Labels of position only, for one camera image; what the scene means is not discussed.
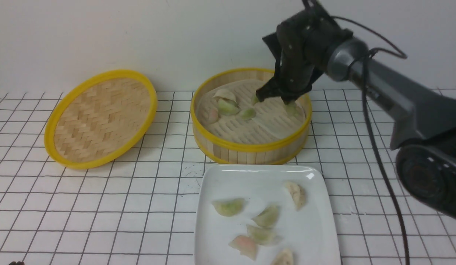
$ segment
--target black cable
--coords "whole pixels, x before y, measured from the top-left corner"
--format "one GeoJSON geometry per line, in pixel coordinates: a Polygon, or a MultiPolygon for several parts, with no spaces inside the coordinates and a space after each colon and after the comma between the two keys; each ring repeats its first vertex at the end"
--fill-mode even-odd
{"type": "Polygon", "coordinates": [[[403,236],[404,262],[405,262],[406,265],[409,265],[410,264],[409,245],[408,245],[408,237],[406,235],[406,228],[404,226],[403,214],[401,213],[400,206],[398,205],[398,200],[396,199],[396,195],[395,195],[395,193],[393,191],[393,188],[391,187],[391,184],[390,184],[390,181],[388,179],[388,176],[386,175],[385,168],[383,167],[383,162],[381,161],[381,157],[380,157],[380,154],[378,152],[377,143],[375,141],[374,132],[372,131],[370,117],[369,117],[369,113],[368,113],[368,109],[367,109],[367,91],[368,91],[367,80],[368,80],[368,77],[369,77],[369,69],[368,69],[369,60],[372,59],[372,57],[374,57],[374,55],[377,54],[378,52],[386,52],[388,54],[391,54],[393,56],[396,56],[396,57],[399,57],[399,58],[402,58],[402,59],[406,59],[407,56],[396,45],[391,43],[391,41],[387,40],[386,37],[382,36],[381,34],[379,34],[378,32],[376,32],[374,30],[372,30],[371,28],[368,28],[368,27],[366,27],[366,26],[364,26],[364,25],[362,25],[362,24],[360,24],[358,22],[355,22],[353,20],[349,20],[348,18],[344,18],[344,17],[332,17],[332,18],[334,18],[336,20],[344,20],[344,21],[353,23],[353,24],[355,24],[355,25],[357,25],[359,27],[362,27],[362,28],[368,30],[369,32],[373,33],[374,35],[378,36],[382,40],[384,40],[391,47],[393,47],[393,49],[396,50],[396,52],[393,52],[391,50],[387,50],[387,49],[382,48],[382,47],[375,47],[373,49],[370,49],[368,51],[368,53],[363,57],[363,65],[362,65],[362,79],[363,80],[362,80],[362,87],[361,87],[362,88],[362,111],[364,113],[365,124],[367,126],[367,131],[369,133],[370,142],[371,142],[371,145],[372,145],[372,149],[374,150],[374,154],[375,154],[375,158],[376,158],[377,163],[378,163],[378,167],[379,167],[380,172],[381,172],[381,174],[383,176],[383,180],[385,181],[386,188],[388,189],[388,192],[390,193],[391,200],[393,201],[393,205],[394,205],[395,210],[396,210],[396,214],[398,215],[398,221],[400,223],[401,234],[403,236]]]}

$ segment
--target square plate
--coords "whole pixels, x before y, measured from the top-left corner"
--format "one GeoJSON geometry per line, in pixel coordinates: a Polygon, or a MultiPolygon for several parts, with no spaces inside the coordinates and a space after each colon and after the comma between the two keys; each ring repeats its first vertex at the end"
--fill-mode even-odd
{"type": "Polygon", "coordinates": [[[331,203],[324,179],[307,166],[213,166],[203,176],[197,210],[194,259],[196,265],[268,265],[283,248],[290,248],[295,265],[340,265],[339,244],[331,203]],[[296,211],[283,182],[291,180],[305,188],[307,203],[296,211]],[[219,215],[212,202],[244,198],[244,210],[233,217],[219,215]],[[246,235],[246,225],[256,225],[251,218],[270,203],[280,206],[280,216],[273,228],[282,241],[258,246],[256,261],[230,248],[238,235],[246,235]]]}

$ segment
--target white tile surface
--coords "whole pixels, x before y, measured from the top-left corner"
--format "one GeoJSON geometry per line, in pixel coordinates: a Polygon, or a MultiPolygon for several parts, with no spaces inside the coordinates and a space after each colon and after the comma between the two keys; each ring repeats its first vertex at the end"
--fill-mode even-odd
{"type": "MultiPolygon", "coordinates": [[[[455,89],[440,92],[456,98],[455,89]]],[[[194,141],[192,92],[159,92],[144,139],[114,163],[89,170],[64,169],[44,148],[44,127],[60,96],[0,98],[0,264],[194,265],[198,194],[214,164],[194,141]]],[[[292,163],[322,170],[343,264],[401,264],[401,230],[371,150],[360,91],[309,96],[312,135],[292,163]]],[[[456,221],[403,193],[391,163],[396,151],[388,149],[392,121],[369,105],[411,264],[456,264],[456,221]]]]}

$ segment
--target bamboo steamer lid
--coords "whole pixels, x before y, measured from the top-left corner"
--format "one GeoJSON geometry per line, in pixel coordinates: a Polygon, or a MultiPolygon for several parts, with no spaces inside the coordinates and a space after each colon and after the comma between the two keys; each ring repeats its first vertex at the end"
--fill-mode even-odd
{"type": "Polygon", "coordinates": [[[151,82],[129,70],[106,72],[76,87],[52,112],[46,151],[76,169],[101,166],[144,136],[156,114],[151,82]]]}

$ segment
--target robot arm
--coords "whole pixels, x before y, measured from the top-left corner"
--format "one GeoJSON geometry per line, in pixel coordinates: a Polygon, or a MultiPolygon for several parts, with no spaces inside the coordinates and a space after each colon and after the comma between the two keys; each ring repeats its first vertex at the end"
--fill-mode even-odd
{"type": "MultiPolygon", "coordinates": [[[[263,38],[276,59],[275,75],[256,91],[260,101],[281,97],[287,104],[326,74],[363,87],[367,45],[342,29],[314,0],[263,38]]],[[[456,100],[440,96],[369,59],[368,97],[394,121],[390,143],[400,148],[398,177],[415,198],[456,218],[456,100]]]]}

